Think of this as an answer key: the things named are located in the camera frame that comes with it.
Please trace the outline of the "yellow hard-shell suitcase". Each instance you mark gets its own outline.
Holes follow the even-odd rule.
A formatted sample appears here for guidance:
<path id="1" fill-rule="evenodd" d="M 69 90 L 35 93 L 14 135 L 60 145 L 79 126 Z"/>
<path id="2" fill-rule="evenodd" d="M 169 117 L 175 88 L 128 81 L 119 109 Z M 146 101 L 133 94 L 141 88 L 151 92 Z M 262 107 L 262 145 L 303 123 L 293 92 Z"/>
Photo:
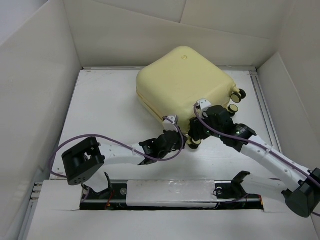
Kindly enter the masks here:
<path id="1" fill-rule="evenodd" d="M 246 96 L 235 81 L 216 65 L 187 46 L 179 46 L 142 69 L 136 77 L 136 93 L 141 104 L 159 121 L 178 116 L 178 126 L 197 149 L 205 138 L 203 125 L 194 114 L 197 101 L 222 106 L 231 116 Z"/>

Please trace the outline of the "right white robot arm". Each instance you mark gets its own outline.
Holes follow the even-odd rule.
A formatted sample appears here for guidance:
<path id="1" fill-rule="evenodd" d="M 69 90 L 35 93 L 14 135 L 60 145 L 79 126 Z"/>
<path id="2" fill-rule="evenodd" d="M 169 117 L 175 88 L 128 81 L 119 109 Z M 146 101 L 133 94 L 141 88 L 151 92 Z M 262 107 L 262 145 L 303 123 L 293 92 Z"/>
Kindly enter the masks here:
<path id="1" fill-rule="evenodd" d="M 259 163 L 284 184 L 281 194 L 296 215 L 308 218 L 320 203 L 320 170 L 310 170 L 268 145 L 250 127 L 234 123 L 228 110 L 201 99 L 193 106 L 189 136 L 198 141 L 216 137 L 222 143 Z"/>

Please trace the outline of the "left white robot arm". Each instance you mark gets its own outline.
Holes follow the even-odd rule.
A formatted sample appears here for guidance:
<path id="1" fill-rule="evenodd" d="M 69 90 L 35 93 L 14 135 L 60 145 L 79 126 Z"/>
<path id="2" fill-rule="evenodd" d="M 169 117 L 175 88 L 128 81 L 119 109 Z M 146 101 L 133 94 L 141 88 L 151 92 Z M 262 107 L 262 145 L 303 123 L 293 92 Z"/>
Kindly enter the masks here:
<path id="1" fill-rule="evenodd" d="M 185 148 L 187 137 L 176 130 L 165 130 L 157 138 L 138 144 L 100 144 L 97 135 L 87 137 L 62 155 L 62 162 L 70 186 L 85 185 L 100 198 L 111 194 L 111 183 L 103 166 L 130 164 L 151 165 L 174 159 Z M 176 155 L 166 157 L 172 152 Z"/>

